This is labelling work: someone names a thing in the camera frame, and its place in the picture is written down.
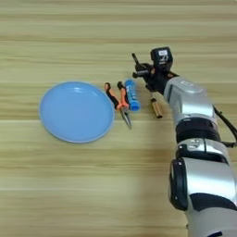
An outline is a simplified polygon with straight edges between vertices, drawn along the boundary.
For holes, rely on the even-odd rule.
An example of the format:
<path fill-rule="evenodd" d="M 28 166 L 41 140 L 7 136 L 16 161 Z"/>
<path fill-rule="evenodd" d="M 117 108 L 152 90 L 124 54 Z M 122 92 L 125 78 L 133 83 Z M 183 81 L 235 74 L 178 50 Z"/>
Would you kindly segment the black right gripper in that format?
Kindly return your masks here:
<path fill-rule="evenodd" d="M 135 69 L 138 72 L 133 72 L 132 77 L 143 77 L 145 81 L 145 87 L 152 93 L 158 92 L 160 94 L 164 94 L 168 81 L 174 77 L 178 77 L 178 74 L 172 71 L 163 71 L 161 69 L 155 69 L 150 64 L 136 64 Z"/>

